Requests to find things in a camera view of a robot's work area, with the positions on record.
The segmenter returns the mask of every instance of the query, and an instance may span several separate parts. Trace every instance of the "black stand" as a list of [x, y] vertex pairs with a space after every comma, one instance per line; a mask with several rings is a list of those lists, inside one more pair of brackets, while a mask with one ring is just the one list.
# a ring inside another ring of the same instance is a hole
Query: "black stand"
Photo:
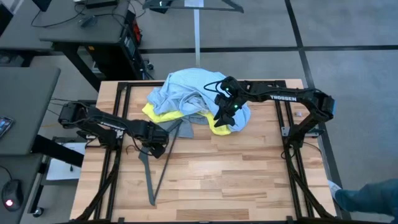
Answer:
[[41, 153], [77, 167], [81, 167], [84, 158], [83, 154], [63, 147], [41, 135], [36, 136], [31, 152]]

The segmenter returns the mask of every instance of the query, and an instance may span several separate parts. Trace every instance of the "black cable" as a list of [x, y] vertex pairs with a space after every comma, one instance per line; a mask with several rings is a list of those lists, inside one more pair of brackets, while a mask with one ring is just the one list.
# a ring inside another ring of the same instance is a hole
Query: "black cable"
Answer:
[[0, 165], [0, 167], [3, 168], [8, 173], [8, 176], [10, 176], [10, 180], [12, 180], [12, 176], [11, 176], [10, 171], [7, 168], [5, 168], [4, 166], [2, 166], [2, 165]]
[[88, 146], [90, 143], [92, 143], [93, 141], [95, 141], [97, 138], [98, 138], [98, 136], [95, 136], [95, 138], [88, 140], [88, 141], [86, 142], [86, 144], [85, 144], [85, 149], [87, 148], [87, 146]]
[[[132, 10], [134, 10], [134, 14], [136, 15], [136, 18], [135, 18], [135, 19], [140, 18], [141, 16], [143, 16], [143, 15], [147, 12], [147, 10], [144, 9], [144, 12], [141, 13], [141, 15], [137, 16], [136, 8], [131, 4], [131, 0], [128, 0], [128, 1], [129, 1], [130, 6], [132, 7]], [[138, 0], [135, 0], [135, 2], [138, 2], [141, 6], [144, 6], [143, 3], [141, 3], [141, 2], [138, 1]]]
[[62, 104], [60, 104], [60, 103], [52, 103], [52, 102], [50, 102], [52, 105], [57, 105], [57, 106], [63, 106]]
[[319, 147], [317, 147], [316, 145], [313, 145], [313, 144], [311, 144], [311, 143], [308, 143], [308, 142], [303, 142], [304, 144], [307, 144], [307, 145], [309, 145], [309, 146], [312, 146], [312, 147], [314, 147], [315, 149], [318, 149], [318, 151], [322, 154], [322, 150], [319, 148]]
[[[207, 90], [207, 91], [212, 91], [213, 93], [221, 93], [220, 91], [217, 90], [217, 85], [218, 85], [219, 83], [221, 83], [221, 82], [222, 82], [222, 80], [221, 80], [221, 81], [217, 81], [217, 82], [211, 82], [211, 83], [206, 84], [203, 88], [204, 88], [205, 90]], [[210, 86], [210, 85], [212, 85], [212, 84], [216, 84], [215, 90], [211, 90], [211, 89], [207, 88], [208, 86]]]
[[56, 112], [54, 112], [54, 111], [52, 111], [52, 110], [50, 110], [50, 109], [47, 109], [47, 110], [48, 110], [49, 112], [51, 112], [51, 113], [57, 115], [57, 116], [60, 116], [59, 114], [57, 114]]
[[126, 154], [127, 154], [127, 155], [129, 154], [129, 153], [127, 152], [127, 149], [130, 148], [130, 147], [133, 147], [135, 151], [137, 151], [137, 152], [142, 152], [143, 154], [145, 154], [145, 155], [147, 155], [147, 156], [154, 156], [154, 155], [152, 155], [152, 154], [149, 154], [149, 153], [146, 153], [146, 152], [140, 150], [140, 149], [137, 148], [137, 146], [135, 146], [135, 145], [129, 145], [129, 146], [126, 147]]
[[59, 100], [59, 101], [66, 101], [66, 102], [75, 102], [74, 100], [64, 100], [61, 98], [51, 97], [51, 100]]
[[[290, 158], [293, 158], [295, 155], [296, 155], [296, 152], [295, 152], [295, 150], [293, 150], [293, 154], [290, 156]], [[280, 157], [281, 157], [282, 159], [286, 159], [286, 157], [285, 157], [285, 151], [283, 151], [283, 152], [280, 154]]]
[[38, 15], [40, 14], [40, 12], [41, 12], [41, 10], [39, 10], [39, 11], [37, 12], [36, 16], [32, 19], [32, 22], [30, 23], [30, 25], [31, 25], [32, 27], [48, 28], [48, 27], [57, 26], [57, 25], [60, 25], [60, 24], [64, 24], [64, 23], [66, 23], [66, 22], [69, 22], [69, 21], [71, 21], [71, 20], [74, 20], [76, 17], [78, 17], [80, 14], [82, 14], [82, 12], [86, 9], [87, 2], [88, 2], [88, 1], [89, 1], [89, 0], [86, 0], [83, 9], [82, 9], [80, 12], [78, 12], [75, 16], [73, 16], [73, 17], [71, 17], [71, 18], [69, 18], [69, 19], [65, 19], [64, 21], [61, 21], [61, 22], [56, 22], [56, 23], [49, 24], [49, 25], [44, 25], [44, 26], [33, 25], [33, 23], [34, 23], [34, 21], [36, 20], [37, 16], [38, 16]]

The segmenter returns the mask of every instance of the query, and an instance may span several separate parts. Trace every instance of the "table leg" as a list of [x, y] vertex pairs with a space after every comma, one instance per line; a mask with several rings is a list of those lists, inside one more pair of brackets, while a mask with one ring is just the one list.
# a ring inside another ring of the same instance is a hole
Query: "table leg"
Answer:
[[48, 165], [49, 162], [50, 162], [50, 158], [48, 156], [46, 156], [45, 157], [45, 161], [42, 163], [42, 165], [40, 166], [40, 169], [38, 171], [38, 173], [40, 175], [39, 176], [39, 181], [36, 184], [36, 186], [34, 187], [34, 190], [33, 190], [33, 193], [32, 193], [33, 197], [30, 200], [30, 204], [29, 204], [29, 207], [27, 209], [27, 213], [31, 213], [32, 214], [32, 213], [35, 213], [37, 209], [40, 209], [37, 206], [37, 204], [39, 203], [40, 197], [41, 197], [42, 192], [43, 192], [43, 187], [44, 186], [42, 185], [42, 178], [43, 178], [43, 175], [45, 173], [45, 170], [46, 170], [47, 165]]
[[81, 167], [84, 155], [79, 152], [63, 147], [41, 135], [37, 135], [32, 147], [33, 153], [42, 153], [54, 159], [61, 160], [68, 164]]
[[69, 61], [79, 70], [84, 78], [90, 83], [90, 85], [96, 90], [100, 90], [101, 80], [91, 71], [86, 63], [77, 54], [79, 44], [71, 43], [56, 43], [56, 50], [60, 50], [67, 56]]

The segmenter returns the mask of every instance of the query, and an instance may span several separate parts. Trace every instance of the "shoe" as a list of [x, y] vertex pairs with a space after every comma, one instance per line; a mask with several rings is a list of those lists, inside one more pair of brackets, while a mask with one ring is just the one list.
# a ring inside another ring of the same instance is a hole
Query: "shoe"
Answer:
[[336, 192], [338, 190], [341, 190], [341, 187], [339, 187], [337, 184], [333, 183], [332, 181], [328, 180], [329, 183], [329, 188], [330, 188], [330, 193], [333, 199], [336, 200]]

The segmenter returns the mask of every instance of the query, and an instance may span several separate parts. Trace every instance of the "wooden table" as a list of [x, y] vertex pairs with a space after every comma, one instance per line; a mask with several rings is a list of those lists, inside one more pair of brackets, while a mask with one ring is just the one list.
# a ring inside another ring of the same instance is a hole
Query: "wooden table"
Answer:
[[[117, 84], [102, 83], [97, 102], [102, 111], [113, 112]], [[286, 84], [289, 88], [303, 88], [298, 79], [286, 80]], [[132, 88], [128, 119], [148, 120], [141, 109], [152, 89]], [[126, 222], [268, 221], [286, 220], [288, 215], [294, 217], [286, 163], [280, 157], [282, 138], [275, 103], [270, 100], [248, 105], [251, 119], [239, 133], [217, 136], [208, 126], [194, 124], [193, 139], [176, 140], [156, 206], [148, 201], [144, 165], [138, 159], [138, 152], [130, 147], [126, 154], [125, 148], [132, 140], [124, 138], [112, 220], [124, 217]], [[302, 112], [302, 117], [294, 116], [295, 123], [308, 115], [303, 105], [292, 103], [293, 114], [296, 111]], [[305, 142], [318, 145], [312, 138]], [[320, 152], [306, 144], [301, 152], [310, 190], [326, 210], [335, 215]], [[160, 159], [150, 159], [154, 189], [166, 157], [164, 154]], [[104, 149], [86, 150], [70, 218], [79, 216], [97, 193], [103, 158]], [[299, 194], [306, 215], [300, 190]], [[105, 216], [107, 202], [108, 195], [105, 195], [101, 217]]]

